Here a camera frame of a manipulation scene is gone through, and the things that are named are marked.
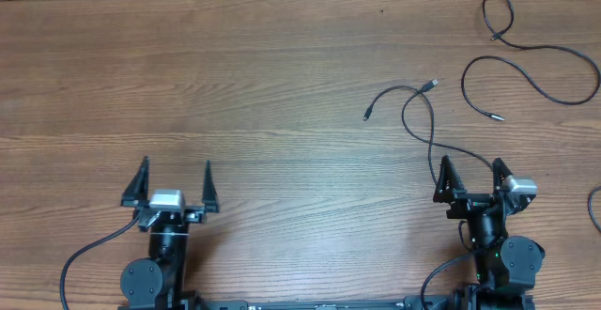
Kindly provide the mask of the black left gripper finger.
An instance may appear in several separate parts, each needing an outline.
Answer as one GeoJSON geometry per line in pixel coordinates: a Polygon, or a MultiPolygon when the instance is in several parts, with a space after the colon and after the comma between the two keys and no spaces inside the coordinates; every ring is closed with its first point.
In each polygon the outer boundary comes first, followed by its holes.
{"type": "Polygon", "coordinates": [[[136,208],[147,203],[149,185],[149,158],[145,156],[133,179],[121,195],[121,206],[136,208]]]}
{"type": "Polygon", "coordinates": [[[204,182],[203,182],[202,203],[204,204],[206,212],[211,212],[211,213],[219,213],[220,212],[220,203],[219,203],[219,198],[218,198],[217,191],[216,191],[216,188],[215,188],[215,185],[213,182],[213,178],[212,178],[210,161],[206,162],[204,182]]]}

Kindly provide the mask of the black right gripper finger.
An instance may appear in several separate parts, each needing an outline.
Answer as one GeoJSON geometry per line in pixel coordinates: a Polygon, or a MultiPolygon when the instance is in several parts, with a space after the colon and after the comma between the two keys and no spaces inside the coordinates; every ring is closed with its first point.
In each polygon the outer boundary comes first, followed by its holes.
{"type": "Polygon", "coordinates": [[[437,203],[453,203],[459,199],[463,199],[466,194],[465,185],[455,170],[450,156],[443,156],[433,201],[437,203]]]}
{"type": "Polygon", "coordinates": [[[494,191],[497,192],[501,189],[501,185],[503,181],[512,176],[512,171],[507,167],[504,161],[501,158],[496,158],[492,163],[492,173],[493,173],[493,188],[494,191]]]}

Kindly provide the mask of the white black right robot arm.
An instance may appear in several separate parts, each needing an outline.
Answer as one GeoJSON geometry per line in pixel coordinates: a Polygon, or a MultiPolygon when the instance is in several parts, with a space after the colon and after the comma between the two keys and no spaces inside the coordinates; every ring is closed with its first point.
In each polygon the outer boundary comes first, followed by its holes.
{"type": "Polygon", "coordinates": [[[534,240],[511,236],[507,218],[520,213],[537,195],[536,183],[514,175],[502,159],[492,163],[493,191],[471,194],[455,170],[451,159],[441,159],[439,180],[433,195],[435,203],[449,206],[446,216],[468,226],[468,252],[434,270],[423,283],[422,307],[429,307],[425,289],[436,273],[468,258],[473,258],[477,282],[454,291],[437,309],[533,309],[527,292],[534,288],[546,252],[534,240]]]}

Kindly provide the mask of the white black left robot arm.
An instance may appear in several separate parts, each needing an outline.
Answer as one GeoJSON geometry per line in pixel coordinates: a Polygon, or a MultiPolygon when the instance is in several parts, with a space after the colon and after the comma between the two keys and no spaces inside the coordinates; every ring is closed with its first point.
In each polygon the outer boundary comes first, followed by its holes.
{"type": "Polygon", "coordinates": [[[149,234],[148,256],[129,263],[121,274],[120,287],[128,309],[201,309],[196,291],[185,291],[184,277],[189,227],[202,224],[209,213],[220,211],[212,179],[206,165],[202,203],[189,205],[181,190],[148,192],[149,158],[144,158],[136,175],[121,196],[121,205],[133,208],[132,219],[149,234]]]}

